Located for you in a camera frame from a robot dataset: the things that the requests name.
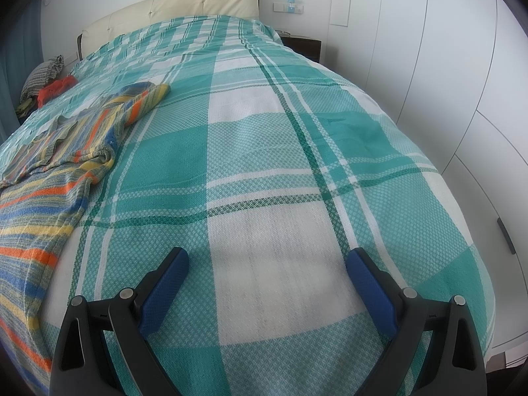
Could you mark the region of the striped multicolour knit garment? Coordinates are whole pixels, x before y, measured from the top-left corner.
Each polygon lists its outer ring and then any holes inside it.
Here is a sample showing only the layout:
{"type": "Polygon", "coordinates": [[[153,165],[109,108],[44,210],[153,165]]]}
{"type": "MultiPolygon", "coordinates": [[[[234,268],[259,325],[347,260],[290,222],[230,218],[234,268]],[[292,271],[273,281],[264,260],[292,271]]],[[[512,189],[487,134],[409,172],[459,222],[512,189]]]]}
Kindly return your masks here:
{"type": "Polygon", "coordinates": [[[138,82],[78,114],[54,118],[1,178],[1,345],[33,391],[48,393],[52,360],[39,313],[66,241],[110,172],[128,128],[169,93],[138,82]]]}

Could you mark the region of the teal white plaid bedspread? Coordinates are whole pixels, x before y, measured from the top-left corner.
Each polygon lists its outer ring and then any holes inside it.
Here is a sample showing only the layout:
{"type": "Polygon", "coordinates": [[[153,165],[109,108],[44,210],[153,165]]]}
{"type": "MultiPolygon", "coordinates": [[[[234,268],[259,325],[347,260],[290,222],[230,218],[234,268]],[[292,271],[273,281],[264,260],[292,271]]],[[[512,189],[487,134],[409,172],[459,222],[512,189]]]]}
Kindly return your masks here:
{"type": "Polygon", "coordinates": [[[39,322],[53,357],[69,300],[135,286],[174,247],[190,271],[149,343],[185,395],[352,395],[387,339],[345,267],[363,248],[421,296],[463,296],[483,351],[489,274],[439,171],[360,88],[256,20],[180,17],[111,40],[1,146],[137,82],[168,95],[91,187],[39,322]]]}

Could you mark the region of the orange red cloth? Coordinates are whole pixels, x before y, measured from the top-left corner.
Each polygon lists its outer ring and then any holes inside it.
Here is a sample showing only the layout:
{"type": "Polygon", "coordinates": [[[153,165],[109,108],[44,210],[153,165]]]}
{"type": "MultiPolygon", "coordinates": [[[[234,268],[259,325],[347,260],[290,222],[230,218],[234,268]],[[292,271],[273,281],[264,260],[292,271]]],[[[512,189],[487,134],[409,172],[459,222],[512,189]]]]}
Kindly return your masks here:
{"type": "Polygon", "coordinates": [[[42,108],[46,103],[55,99],[56,97],[59,97],[65,91],[74,87],[77,83],[78,81],[74,76],[68,75],[63,79],[53,81],[49,85],[45,86],[45,88],[42,88],[39,91],[37,96],[38,108],[42,108]]]}

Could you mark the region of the grey striped pillow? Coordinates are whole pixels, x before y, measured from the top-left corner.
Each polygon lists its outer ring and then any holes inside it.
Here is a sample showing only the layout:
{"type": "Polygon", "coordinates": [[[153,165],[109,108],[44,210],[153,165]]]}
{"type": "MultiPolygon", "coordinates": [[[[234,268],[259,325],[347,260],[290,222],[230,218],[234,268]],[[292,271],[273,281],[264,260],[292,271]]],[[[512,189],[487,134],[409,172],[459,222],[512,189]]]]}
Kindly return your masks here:
{"type": "Polygon", "coordinates": [[[59,54],[39,64],[29,74],[20,92],[20,103],[15,112],[22,118],[29,111],[30,105],[37,99],[39,91],[53,82],[64,69],[64,57],[59,54]]]}

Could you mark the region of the white wardrobe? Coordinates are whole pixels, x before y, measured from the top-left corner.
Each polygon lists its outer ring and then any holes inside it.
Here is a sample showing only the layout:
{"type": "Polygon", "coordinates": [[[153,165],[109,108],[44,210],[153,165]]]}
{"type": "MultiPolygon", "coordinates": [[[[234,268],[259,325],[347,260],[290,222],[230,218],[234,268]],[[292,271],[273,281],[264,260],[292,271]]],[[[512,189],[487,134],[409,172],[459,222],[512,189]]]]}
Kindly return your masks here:
{"type": "Polygon", "coordinates": [[[329,65],[446,180],[496,295],[491,350],[527,341],[527,17],[515,0],[331,0],[329,65]]]}

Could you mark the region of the blue curtain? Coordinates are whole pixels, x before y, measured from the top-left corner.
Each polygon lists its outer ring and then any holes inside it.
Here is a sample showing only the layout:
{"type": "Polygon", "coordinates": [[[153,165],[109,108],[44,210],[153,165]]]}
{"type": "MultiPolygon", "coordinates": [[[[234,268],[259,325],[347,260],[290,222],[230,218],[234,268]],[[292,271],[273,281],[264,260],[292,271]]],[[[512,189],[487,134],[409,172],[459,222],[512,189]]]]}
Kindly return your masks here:
{"type": "Polygon", "coordinates": [[[20,127],[15,108],[31,71],[43,62],[41,0],[31,0],[1,32],[1,142],[20,127]]]}

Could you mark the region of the dark wooden nightstand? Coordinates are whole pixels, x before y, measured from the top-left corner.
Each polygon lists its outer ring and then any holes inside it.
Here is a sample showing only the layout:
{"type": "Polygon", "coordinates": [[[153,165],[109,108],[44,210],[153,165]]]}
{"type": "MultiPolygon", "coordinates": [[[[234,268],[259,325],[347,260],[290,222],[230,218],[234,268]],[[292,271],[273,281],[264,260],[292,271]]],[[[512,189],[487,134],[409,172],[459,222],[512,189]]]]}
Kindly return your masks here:
{"type": "Polygon", "coordinates": [[[304,36],[294,35],[290,32],[278,30],[282,43],[294,50],[295,53],[318,63],[321,54],[321,41],[304,36]]]}

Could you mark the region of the cream padded headboard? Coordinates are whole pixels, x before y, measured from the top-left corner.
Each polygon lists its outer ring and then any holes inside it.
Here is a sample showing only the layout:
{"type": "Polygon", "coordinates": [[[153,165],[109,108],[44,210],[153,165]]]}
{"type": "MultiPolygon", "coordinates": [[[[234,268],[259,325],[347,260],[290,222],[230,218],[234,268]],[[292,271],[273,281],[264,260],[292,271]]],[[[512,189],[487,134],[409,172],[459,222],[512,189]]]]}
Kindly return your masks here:
{"type": "Polygon", "coordinates": [[[201,15],[258,19],[259,0],[143,0],[96,20],[84,28],[77,38],[79,58],[86,58],[120,35],[164,20],[201,15]]]}

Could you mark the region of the white wall switch panel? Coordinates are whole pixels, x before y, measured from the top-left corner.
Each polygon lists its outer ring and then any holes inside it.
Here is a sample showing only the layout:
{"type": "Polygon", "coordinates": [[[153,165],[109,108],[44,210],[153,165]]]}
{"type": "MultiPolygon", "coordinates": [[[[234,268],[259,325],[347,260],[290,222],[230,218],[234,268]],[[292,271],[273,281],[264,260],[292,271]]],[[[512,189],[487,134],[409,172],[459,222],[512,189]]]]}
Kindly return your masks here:
{"type": "Polygon", "coordinates": [[[297,0],[285,0],[284,2],[274,2],[273,12],[302,15],[304,12],[304,5],[297,0]]]}

